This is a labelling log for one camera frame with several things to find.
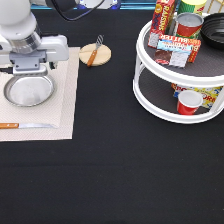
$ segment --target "cutting board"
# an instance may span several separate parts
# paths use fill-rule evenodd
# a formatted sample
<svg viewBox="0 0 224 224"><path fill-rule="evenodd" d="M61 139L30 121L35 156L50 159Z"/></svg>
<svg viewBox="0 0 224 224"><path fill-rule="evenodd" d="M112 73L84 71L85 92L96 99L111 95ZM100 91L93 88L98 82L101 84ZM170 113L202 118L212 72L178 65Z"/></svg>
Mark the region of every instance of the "cutting board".
<svg viewBox="0 0 224 224"><path fill-rule="evenodd" d="M87 64L92 52L96 49L96 44L89 44L83 47L79 52L79 58L80 60ZM99 66L107 63L111 58L111 50L105 46L102 45L97 50L97 55L95 60L93 61L92 66Z"/></svg>

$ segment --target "red cup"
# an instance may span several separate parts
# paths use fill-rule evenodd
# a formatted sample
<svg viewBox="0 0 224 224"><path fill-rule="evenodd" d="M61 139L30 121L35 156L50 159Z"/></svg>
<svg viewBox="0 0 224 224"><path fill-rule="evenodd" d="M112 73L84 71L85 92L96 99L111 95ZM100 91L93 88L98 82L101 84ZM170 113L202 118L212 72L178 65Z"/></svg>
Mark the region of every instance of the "red cup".
<svg viewBox="0 0 224 224"><path fill-rule="evenodd" d="M193 90L184 90L178 95L177 111L182 115L193 115L202 105L203 97Z"/></svg>

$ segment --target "orange knife handle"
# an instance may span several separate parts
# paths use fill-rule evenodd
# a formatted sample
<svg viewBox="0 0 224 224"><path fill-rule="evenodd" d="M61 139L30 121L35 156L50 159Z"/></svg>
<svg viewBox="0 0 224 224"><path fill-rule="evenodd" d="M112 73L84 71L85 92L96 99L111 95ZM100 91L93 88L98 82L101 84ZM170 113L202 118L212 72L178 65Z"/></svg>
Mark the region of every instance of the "orange knife handle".
<svg viewBox="0 0 224 224"><path fill-rule="evenodd" d="M19 124L16 123L0 123L0 129L17 129Z"/></svg>
<svg viewBox="0 0 224 224"><path fill-rule="evenodd" d="M91 54L89 61L87 62L87 66L90 67L93 64L93 61L96 57L97 50L94 50L93 53Z"/></svg>

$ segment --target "knife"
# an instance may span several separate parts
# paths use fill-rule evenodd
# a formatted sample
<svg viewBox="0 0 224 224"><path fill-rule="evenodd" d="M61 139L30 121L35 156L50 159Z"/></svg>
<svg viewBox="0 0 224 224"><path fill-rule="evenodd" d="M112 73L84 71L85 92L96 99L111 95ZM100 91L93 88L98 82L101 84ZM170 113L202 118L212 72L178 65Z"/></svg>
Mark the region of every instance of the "knife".
<svg viewBox="0 0 224 224"><path fill-rule="evenodd" d="M103 43L103 35L99 35L96 41L96 49L92 52L89 61L87 62L88 67L90 67L93 64L93 61L97 54L97 50L102 45L102 43Z"/></svg>
<svg viewBox="0 0 224 224"><path fill-rule="evenodd" d="M0 129L18 129L18 128L56 128L56 126L41 123L0 123Z"/></svg>

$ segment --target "black tablecloth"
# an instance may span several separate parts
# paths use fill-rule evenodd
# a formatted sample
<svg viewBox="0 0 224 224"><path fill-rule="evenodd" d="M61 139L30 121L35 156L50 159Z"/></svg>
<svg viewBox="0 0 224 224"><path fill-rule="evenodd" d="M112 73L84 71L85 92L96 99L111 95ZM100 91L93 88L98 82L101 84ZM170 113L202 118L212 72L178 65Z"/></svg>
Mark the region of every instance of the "black tablecloth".
<svg viewBox="0 0 224 224"><path fill-rule="evenodd" d="M224 114L175 124L133 93L136 40L152 12L97 10L75 23L34 14L69 46L104 34L112 58L80 62L73 140L0 143L0 223L222 224Z"/></svg>

